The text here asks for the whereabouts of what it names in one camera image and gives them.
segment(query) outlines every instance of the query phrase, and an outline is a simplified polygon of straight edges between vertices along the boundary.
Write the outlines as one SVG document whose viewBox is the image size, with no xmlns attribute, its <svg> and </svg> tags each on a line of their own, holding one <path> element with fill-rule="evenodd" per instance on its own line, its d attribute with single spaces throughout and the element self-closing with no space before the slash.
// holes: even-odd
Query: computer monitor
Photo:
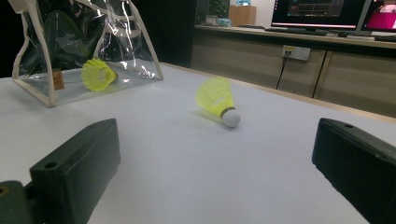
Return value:
<svg viewBox="0 0 396 224">
<path fill-rule="evenodd" d="M 275 0 L 273 27 L 355 30 L 366 0 Z"/>
<path fill-rule="evenodd" d="M 396 0 L 371 0 L 361 29 L 396 33 Z"/>
</svg>

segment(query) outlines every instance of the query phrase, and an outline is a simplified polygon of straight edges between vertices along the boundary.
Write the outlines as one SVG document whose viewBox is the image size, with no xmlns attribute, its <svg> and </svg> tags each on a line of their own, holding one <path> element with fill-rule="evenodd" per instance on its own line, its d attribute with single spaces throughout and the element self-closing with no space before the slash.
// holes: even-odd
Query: transparent zipper bag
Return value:
<svg viewBox="0 0 396 224">
<path fill-rule="evenodd" d="M 48 107 L 163 80 L 131 0 L 8 0 L 24 43 L 13 80 Z"/>
</svg>

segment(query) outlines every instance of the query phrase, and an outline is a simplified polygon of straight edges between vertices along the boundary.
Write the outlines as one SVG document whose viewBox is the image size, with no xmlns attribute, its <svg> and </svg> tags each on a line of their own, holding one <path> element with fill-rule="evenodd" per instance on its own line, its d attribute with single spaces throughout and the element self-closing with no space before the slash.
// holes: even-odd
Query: power outlet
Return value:
<svg viewBox="0 0 396 224">
<path fill-rule="evenodd" d="M 310 52 L 311 49 L 298 47 L 295 50 L 294 59 L 308 61 Z"/>
<path fill-rule="evenodd" d="M 288 58 L 294 58 L 295 50 L 296 50 L 296 47 L 294 47 L 294 46 L 284 45 L 282 54 L 280 56 L 285 57 L 286 52 L 288 52 L 289 53 Z"/>
<path fill-rule="evenodd" d="M 288 58 L 290 59 L 308 61 L 309 53 L 311 52 L 311 49 L 284 45 L 282 49 L 281 57 L 285 57 L 286 52 L 289 53 Z"/>
</svg>

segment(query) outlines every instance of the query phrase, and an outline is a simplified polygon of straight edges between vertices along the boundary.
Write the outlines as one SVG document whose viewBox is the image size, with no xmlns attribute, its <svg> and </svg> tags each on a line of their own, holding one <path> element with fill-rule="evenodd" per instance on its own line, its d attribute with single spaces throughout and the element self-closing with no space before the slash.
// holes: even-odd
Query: electrical cord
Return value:
<svg viewBox="0 0 396 224">
<path fill-rule="evenodd" d="M 327 53 L 328 53 L 328 51 L 326 50 L 326 52 L 324 53 L 324 58 L 327 57 Z M 318 86 L 318 84 L 319 84 L 320 74 L 321 74 L 321 72 L 322 72 L 324 63 L 325 63 L 325 60 L 322 61 L 322 64 L 321 64 L 321 67 L 320 67 L 320 70 L 319 70 L 319 74 L 318 74 L 318 78 L 317 78 L 317 81 L 315 82 L 315 88 L 314 88 L 314 90 L 312 91 L 311 98 L 315 98 L 315 93 L 316 93 L 316 91 L 317 91 L 317 86 Z"/>
<path fill-rule="evenodd" d="M 290 54 L 291 54 L 290 51 L 286 51 L 285 56 L 283 56 L 282 70 L 280 71 L 279 79 L 277 80 L 276 83 L 276 89 L 279 87 L 280 79 L 282 78 L 283 70 L 285 69 L 286 61 L 288 60 Z"/>
</svg>

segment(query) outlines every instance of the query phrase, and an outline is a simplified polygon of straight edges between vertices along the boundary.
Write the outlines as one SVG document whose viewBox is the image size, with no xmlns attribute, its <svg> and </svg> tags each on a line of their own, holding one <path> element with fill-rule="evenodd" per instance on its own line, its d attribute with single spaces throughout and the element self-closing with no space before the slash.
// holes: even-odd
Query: yellow shuttlecock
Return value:
<svg viewBox="0 0 396 224">
<path fill-rule="evenodd" d="M 91 91 L 102 91 L 118 78 L 118 74 L 111 70 L 100 59 L 91 59 L 84 63 L 81 70 L 84 85 Z"/>
<path fill-rule="evenodd" d="M 238 125 L 241 117 L 233 107 L 230 82 L 225 77 L 211 77 L 195 93 L 198 106 L 220 117 L 227 127 Z"/>
</svg>

